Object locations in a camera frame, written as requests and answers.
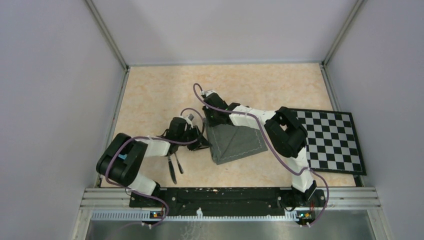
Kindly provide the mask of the grey cloth napkin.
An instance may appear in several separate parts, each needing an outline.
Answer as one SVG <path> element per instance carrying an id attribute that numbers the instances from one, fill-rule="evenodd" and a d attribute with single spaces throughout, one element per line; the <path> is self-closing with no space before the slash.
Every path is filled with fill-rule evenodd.
<path id="1" fill-rule="evenodd" d="M 205 122 L 210 154 L 216 165 L 222 165 L 266 152 L 267 144 L 258 129 L 246 126 L 219 124 L 211 126 Z"/>

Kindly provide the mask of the silver table knife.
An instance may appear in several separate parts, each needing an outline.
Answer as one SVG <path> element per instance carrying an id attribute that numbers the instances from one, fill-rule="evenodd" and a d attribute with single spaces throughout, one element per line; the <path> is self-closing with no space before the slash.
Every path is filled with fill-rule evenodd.
<path id="1" fill-rule="evenodd" d="M 171 180 L 176 185 L 177 184 L 177 178 L 176 178 L 174 165 L 172 163 L 172 159 L 171 159 L 170 155 L 167 157 L 167 160 L 168 160 L 168 169 L 169 169 L 169 174 L 170 174 Z"/>

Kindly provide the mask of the silver fork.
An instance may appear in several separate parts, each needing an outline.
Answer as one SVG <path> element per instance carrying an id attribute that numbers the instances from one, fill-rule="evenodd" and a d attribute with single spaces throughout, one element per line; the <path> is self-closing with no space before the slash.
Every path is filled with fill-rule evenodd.
<path id="1" fill-rule="evenodd" d="M 177 154 L 175 153 L 174 156 L 175 156 L 175 159 L 176 159 L 176 162 L 177 162 L 178 170 L 179 170 L 180 174 L 183 174 L 184 173 L 184 169 L 183 169 L 183 167 L 182 167 L 182 165 L 181 165 L 181 163 L 179 161 L 179 158 L 178 158 Z"/>

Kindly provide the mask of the aluminium frame rail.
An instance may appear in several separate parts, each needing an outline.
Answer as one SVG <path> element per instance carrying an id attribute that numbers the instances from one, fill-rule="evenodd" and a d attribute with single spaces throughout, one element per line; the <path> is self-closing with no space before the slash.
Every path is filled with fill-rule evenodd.
<path id="1" fill-rule="evenodd" d="M 168 187 L 157 199 L 121 188 L 88 188 L 80 208 L 93 220 L 165 221 L 302 221 L 312 222 L 322 210 L 362 211 L 381 207 L 372 187 L 318 188 L 309 200 L 288 187 Z"/>

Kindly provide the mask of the black white checkerboard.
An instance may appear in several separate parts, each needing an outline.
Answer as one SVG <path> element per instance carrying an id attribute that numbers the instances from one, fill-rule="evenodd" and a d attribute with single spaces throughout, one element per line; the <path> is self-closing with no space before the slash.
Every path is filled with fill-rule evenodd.
<path id="1" fill-rule="evenodd" d="M 367 174 L 352 113 L 299 108 L 292 112 L 307 130 L 306 157 L 311 169 Z"/>

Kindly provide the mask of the colourful card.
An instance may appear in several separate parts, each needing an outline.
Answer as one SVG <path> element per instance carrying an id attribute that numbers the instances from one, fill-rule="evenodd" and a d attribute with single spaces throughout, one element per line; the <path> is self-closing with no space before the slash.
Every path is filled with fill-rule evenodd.
<path id="1" fill-rule="evenodd" d="M 118 158 L 122 159 L 123 161 L 127 158 L 127 154 L 119 154 Z"/>

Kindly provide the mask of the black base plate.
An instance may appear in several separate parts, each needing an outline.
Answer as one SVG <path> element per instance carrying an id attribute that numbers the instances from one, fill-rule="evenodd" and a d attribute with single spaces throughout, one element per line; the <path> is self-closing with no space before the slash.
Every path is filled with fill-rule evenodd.
<path id="1" fill-rule="evenodd" d="M 169 206 L 170 217 L 193 216 L 201 210 L 206 217 L 282 216 L 301 208 L 320 208 L 326 201 L 317 189 L 304 201 L 291 188 L 281 187 L 168 187 L 159 190 L 157 199 L 131 194 L 129 207 L 158 208 Z"/>

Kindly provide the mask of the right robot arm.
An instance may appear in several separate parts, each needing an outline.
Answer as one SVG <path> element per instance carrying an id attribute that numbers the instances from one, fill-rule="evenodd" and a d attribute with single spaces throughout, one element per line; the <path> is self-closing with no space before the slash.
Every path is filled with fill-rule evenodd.
<path id="1" fill-rule="evenodd" d="M 317 188 L 307 160 L 308 132 L 287 107 L 258 110 L 239 103 L 227 104 L 215 91 L 201 94 L 207 121 L 212 126 L 231 125 L 260 131 L 276 158 L 285 157 L 283 166 L 292 174 L 293 200 L 307 206 Z"/>

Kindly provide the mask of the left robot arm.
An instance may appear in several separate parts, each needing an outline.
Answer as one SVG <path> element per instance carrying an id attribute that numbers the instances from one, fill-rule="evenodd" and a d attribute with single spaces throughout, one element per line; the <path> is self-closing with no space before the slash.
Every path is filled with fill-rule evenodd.
<path id="1" fill-rule="evenodd" d="M 140 173 L 145 158 L 167 157 L 172 180 L 176 181 L 171 156 L 180 146 L 190 151 L 208 148 L 210 143 L 199 127 L 192 122 L 193 117 L 174 117 L 168 129 L 156 138 L 132 139 L 125 133 L 119 133 L 106 148 L 96 164 L 96 172 L 115 183 L 141 193 L 141 200 L 149 207 L 160 202 L 160 184 Z"/>

